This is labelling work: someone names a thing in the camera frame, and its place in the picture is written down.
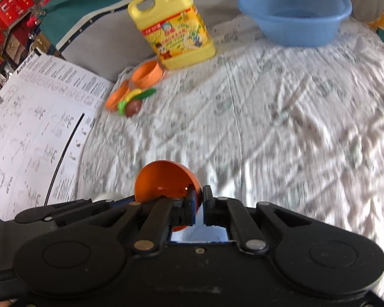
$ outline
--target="patterned bedsheet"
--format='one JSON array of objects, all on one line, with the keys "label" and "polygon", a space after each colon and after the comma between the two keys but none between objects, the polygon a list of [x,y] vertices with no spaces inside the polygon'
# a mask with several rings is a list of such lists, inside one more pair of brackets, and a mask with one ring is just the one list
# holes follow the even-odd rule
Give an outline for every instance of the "patterned bedsheet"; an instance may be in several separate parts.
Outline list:
[{"label": "patterned bedsheet", "polygon": [[[144,165],[169,159],[215,196],[252,207],[271,201],[384,250],[380,38],[353,20],[316,49],[276,46],[246,17],[210,31],[216,57],[168,72],[138,116],[102,113],[85,146],[77,197],[130,196]],[[384,296],[384,278],[377,292]]]}]

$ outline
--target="bottle label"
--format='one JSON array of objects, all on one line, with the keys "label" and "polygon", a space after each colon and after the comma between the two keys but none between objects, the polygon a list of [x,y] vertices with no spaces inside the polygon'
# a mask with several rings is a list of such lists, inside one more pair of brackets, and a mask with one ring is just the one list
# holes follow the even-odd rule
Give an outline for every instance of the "bottle label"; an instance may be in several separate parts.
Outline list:
[{"label": "bottle label", "polygon": [[161,60],[195,51],[209,42],[209,33],[195,6],[142,31]]}]

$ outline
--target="cartoon character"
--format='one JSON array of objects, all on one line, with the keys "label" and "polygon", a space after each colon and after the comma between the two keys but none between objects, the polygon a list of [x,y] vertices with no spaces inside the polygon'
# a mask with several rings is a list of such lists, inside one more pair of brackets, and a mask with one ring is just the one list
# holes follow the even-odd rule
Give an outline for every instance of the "cartoon character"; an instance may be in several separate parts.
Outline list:
[{"label": "cartoon character", "polygon": [[164,24],[162,24],[162,30],[164,30],[165,36],[168,36],[169,34],[175,32],[175,29],[169,22],[165,22]]},{"label": "cartoon character", "polygon": [[159,56],[162,58],[162,59],[169,59],[169,58],[172,58],[171,56],[171,52],[168,51],[164,46],[162,46],[162,44],[160,42],[156,43],[155,44],[155,47],[156,49],[158,50],[159,52]]},{"label": "cartoon character", "polygon": [[191,33],[189,34],[189,37],[191,38],[193,44],[196,47],[201,47],[202,46],[201,36],[199,35],[198,31],[191,31]]}]

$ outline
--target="bottle handle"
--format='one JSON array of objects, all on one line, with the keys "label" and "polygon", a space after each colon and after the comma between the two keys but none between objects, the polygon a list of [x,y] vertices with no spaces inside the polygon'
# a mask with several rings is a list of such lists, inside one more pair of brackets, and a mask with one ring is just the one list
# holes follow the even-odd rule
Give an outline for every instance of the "bottle handle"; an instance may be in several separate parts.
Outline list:
[{"label": "bottle handle", "polygon": [[155,8],[164,7],[164,4],[167,4],[169,0],[154,0],[155,5],[148,10],[139,10],[138,5],[145,0],[132,0],[130,4],[128,4],[128,13],[133,18],[139,17],[147,17],[149,13],[153,12]]}]

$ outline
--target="blue plastic tub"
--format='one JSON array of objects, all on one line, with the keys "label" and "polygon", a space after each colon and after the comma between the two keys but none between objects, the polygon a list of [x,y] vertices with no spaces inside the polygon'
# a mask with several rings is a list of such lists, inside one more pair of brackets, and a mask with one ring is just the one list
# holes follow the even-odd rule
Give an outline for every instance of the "blue plastic tub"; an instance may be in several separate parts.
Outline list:
[{"label": "blue plastic tub", "polygon": [[297,47],[330,43],[352,8],[350,0],[239,0],[267,38]]}]

